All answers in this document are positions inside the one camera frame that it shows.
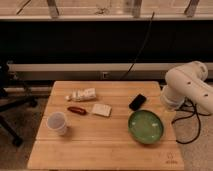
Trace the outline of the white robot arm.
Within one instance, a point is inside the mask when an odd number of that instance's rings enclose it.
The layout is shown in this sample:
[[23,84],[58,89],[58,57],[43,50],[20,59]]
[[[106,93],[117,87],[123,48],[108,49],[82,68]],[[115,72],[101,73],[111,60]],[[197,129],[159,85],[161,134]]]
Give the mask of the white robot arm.
[[178,109],[186,98],[213,114],[213,87],[205,83],[207,66],[193,61],[174,67],[165,74],[166,85],[161,91],[161,102],[169,110]]

